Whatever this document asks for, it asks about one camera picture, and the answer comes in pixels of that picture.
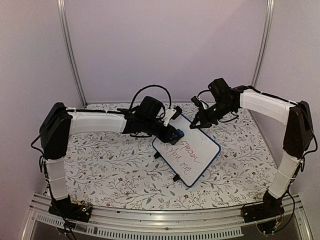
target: lavender wall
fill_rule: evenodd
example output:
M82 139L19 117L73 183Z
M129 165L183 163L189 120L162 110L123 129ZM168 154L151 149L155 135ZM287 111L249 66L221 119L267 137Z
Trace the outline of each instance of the lavender wall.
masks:
M272 27L258 89L310 104L320 138L320 1L275 1ZM285 127L256 114L266 141L280 162ZM305 171L293 184L306 211L314 239L320 239L319 152L306 158Z
M0 1L0 239L21 235L45 181L30 148L55 102L79 106L56 1Z
M251 83L266 0L65 4L80 78L91 103L130 101L148 84L164 85L174 100L189 101L215 78L224 77L231 86ZM167 100L162 90L146 93Z

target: black rubber foot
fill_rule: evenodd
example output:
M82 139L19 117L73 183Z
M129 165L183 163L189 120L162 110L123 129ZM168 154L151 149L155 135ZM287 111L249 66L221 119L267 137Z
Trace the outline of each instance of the black rubber foot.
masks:
M180 180L180 176L179 174L176 174L174 177L173 177L173 181L174 182L178 182Z
M154 155L153 155L154 159L158 159L161 158L161 154L157 151Z

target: black cable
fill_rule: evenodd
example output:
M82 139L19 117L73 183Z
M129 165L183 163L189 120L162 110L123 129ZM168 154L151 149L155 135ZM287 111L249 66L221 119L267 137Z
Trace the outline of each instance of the black cable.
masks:
M196 96L196 98L199 98L199 96L203 93L206 93L206 92L210 92L209 89L206 89L206 90L202 90L201 92L198 93L198 95Z
M168 97L169 97L169 108L171 108L172 101L171 101L171 95L170 95L169 91L168 91L164 86L157 85L157 84L151 84L151 85L148 85L148 86L145 86L145 87L141 88L139 91L136 92L136 94L134 95L134 97L133 97L133 99L132 99L132 101L131 101L129 110L132 109L132 107L133 107L133 105L134 105L134 102L135 102L138 94L141 93L143 90L148 89L148 88L160 88L160 89L165 90L166 94L167 94Z
M162 120L166 115L166 108L165 105L162 104L161 108L163 109L163 113L159 117L156 117L155 120Z
M58 227L56 227L55 229L58 231L58 233L64 234L69 240L73 240L73 239L72 239L71 237L69 237L69 235L68 235L68 234L70 234L70 232L67 232L66 225L64 225L64 229L60 229L60 228L58 228Z
M68 233L66 233L67 238L70 239L70 240L77 240L74 232L72 231L72 229L71 229L71 227L70 227L70 225L69 225L69 222L68 222L67 218L61 214L60 210L59 210L58 207L56 206L56 203L55 203L55 201L54 201L54 199L53 199L53 198L54 198L54 195L53 195L53 193L52 193L52 191L51 191L50 183L48 184L48 187L49 187L50 195L51 195L51 197L52 197L52 201L51 201L52 206L56 209L56 211L58 212L58 214L61 216L61 218L62 218L63 221L64 221L64 231L67 230L67 228L66 228L66 226L67 226L68 229L69 229L69 231L70 231L70 233L71 233L71 235L72 235L72 237L73 237L73 239L70 238L70 237L68 236Z
M282 97L279 97L279 96L276 96L276 95L272 95L270 93L259 91L258 89L254 88L253 86L248 86L248 88L252 89L253 91L255 91L258 94L265 95L265 96L268 96L268 97L271 97L271 98L274 98L274 99L279 99L279 100L282 100L282 101L284 101L286 103L291 103L293 105L297 105L295 102L291 102L291 101L289 101L287 99L284 99Z
M209 108L208 103L206 103L206 102L205 102L205 101L203 101L203 100L200 100L200 102L202 102L203 104L205 104L205 105L206 105L206 107L207 107L207 108Z
M241 207L241 209L240 209L240 214L241 214L241 216L242 216L243 218L245 217L244 209L245 209L245 206L247 206L247 205L256 206L256 204L254 204L253 202L249 202L249 203L244 204L244 205Z
M232 115L235 116L235 117L232 118L232 119L226 120L226 121L220 121L220 120L218 120L218 122L225 124L225 123L229 123L229 122L231 122L231 121L236 120L236 119L239 118L239 115L235 115L235 114L232 114Z
M301 172L303 172L303 171L305 170L306 155L307 155L307 154L310 154L310 153L314 153L314 152L316 152L316 151L318 150L318 141L317 141L315 132L314 132L314 130L313 130L313 128L311 127L311 124L310 124L310 122L309 122L307 113L305 112L305 110L304 110L299 104L297 104L297 103L295 103L295 102L289 101L289 100L287 100L287 99L284 99L284 98L279 97L279 96L276 96L276 95L272 95L272 94L270 94L270 93L261 92L261 91L257 90L256 88L254 88L253 86L248 86L248 87L249 87L250 89L252 89L253 91L255 91L256 93L258 93L258 94L261 94L261 95L265 95L265 96L268 96L268 97L271 97L271 98L275 98L275 99L282 100L282 101L284 101L284 102L286 102L286 103L293 104L293 105L295 105L296 107L298 107L298 108L301 109L301 111L302 111L302 113L303 113L303 115L304 115L304 117L305 117L305 119L306 119L306 122L307 122L307 124L308 124L308 126L309 126L309 128L310 128L310 130L311 130L312 139L314 140L314 144L315 144L315 148L314 148L313 150L309 150L309 151L305 152L305 153L302 155L302 158L301 158L301 159L302 159L302 162L300 163L300 170L301 170Z
M43 155L41 155L40 157L39 157L39 168L40 168L40 173L42 173L42 168L43 168L43 166L44 166L44 161L42 160L44 158L44 156Z
M32 149L38 150L42 156L45 156L45 153L38 147L34 146L34 144L39 140L39 138L42 136L42 134L44 134L44 132L48 129L48 127L51 125L51 123L53 121L55 121L62 113L64 113L63 111L59 112L57 115L55 115L49 122L48 124L45 126L45 128L39 133L39 135L31 142L30 147Z
M132 138L137 138L137 139L146 139L146 138L151 138L152 135L138 135L138 133L136 135L130 134L129 135Z
M286 191L286 193L287 193L287 194L290 196L290 198L292 199L292 202L293 202L293 210L292 210L291 216L290 216L289 220L286 222L286 224L285 224L282 228L275 230L275 231L273 232L274 234L277 233L277 232L279 232L279 231L281 231L282 229L284 229L284 228L290 223L291 219L293 218L293 216L294 216L294 214L295 214L296 202L295 202L294 197L293 197L293 196L290 194L290 192L289 192L290 186L291 186L291 185L289 185L288 190Z

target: aluminum frame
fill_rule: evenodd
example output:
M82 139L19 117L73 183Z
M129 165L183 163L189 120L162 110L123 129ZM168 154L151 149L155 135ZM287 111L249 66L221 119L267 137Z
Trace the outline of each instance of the aluminum frame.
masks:
M297 194L293 197L301 238L312 240L301 200ZM291 198L286 196L282 203L285 215L290 215L293 210ZM22 240L30 239L35 221L62 228L62 218L48 213L50 204L50 197L34 194ZM256 224L256 222L244 222L240 214L241 207L242 205L199 210L159 211L93 206L89 223L72 220L71 222L76 223L75 232L108 239L122 239L125 234L146 240L152 239L152 236L154 239L156 239L155 236L158 236L158 239L161 236L161 239L167 240L187 239L187 236L197 236L197 239L228 239L243 236L241 227Z
M253 72L253 78L251 81L251 85L256 87L259 79L259 75L261 72L263 60L265 57L265 52L267 49L267 43L270 35L270 29L271 29L271 24L272 24L272 17L273 17L273 12L274 12L274 5L275 1L274 0L268 0L267 5L266 5L266 14L265 14L265 20L264 20L264 27L263 27L263 34L262 34L262 40L261 40L261 45L258 53L258 58L257 62L255 65L255 69ZM80 101L83 106L86 106L88 104L86 96L85 96L85 91L81 83L78 67L77 67L77 62L74 54L74 50L72 47L72 41L71 41L71 36L70 36L70 31L68 27L68 20L67 20L67 12L66 12L66 7L65 7L65 1L64 0L57 0L57 6L58 6L58 12L59 12L59 17L60 17L60 22L61 22L61 30L63 34L63 39L65 43L65 49L68 55L74 83L80 98Z
M274 15L274 6L275 6L274 0L267 1L262 40L261 40L259 55L255 65L253 78L251 82L251 85L254 87L256 87L258 84L259 75L260 75L262 64L265 58L265 53L267 49L267 44L268 44L270 29L272 24L272 17Z

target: table surface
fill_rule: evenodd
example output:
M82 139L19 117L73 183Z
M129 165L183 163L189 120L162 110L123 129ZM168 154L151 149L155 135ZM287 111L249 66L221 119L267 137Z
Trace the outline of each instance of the table surface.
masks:
M177 103L193 119L197 108ZM91 104L88 109L128 108L127 103ZM233 118L227 115L224 120ZM74 201L95 206L141 210L192 210L258 202L272 183L277 166L250 113L204 131L221 153L189 188L173 182L174 173L154 159L153 137L134 138L113 132L73 135L65 157L65 175Z

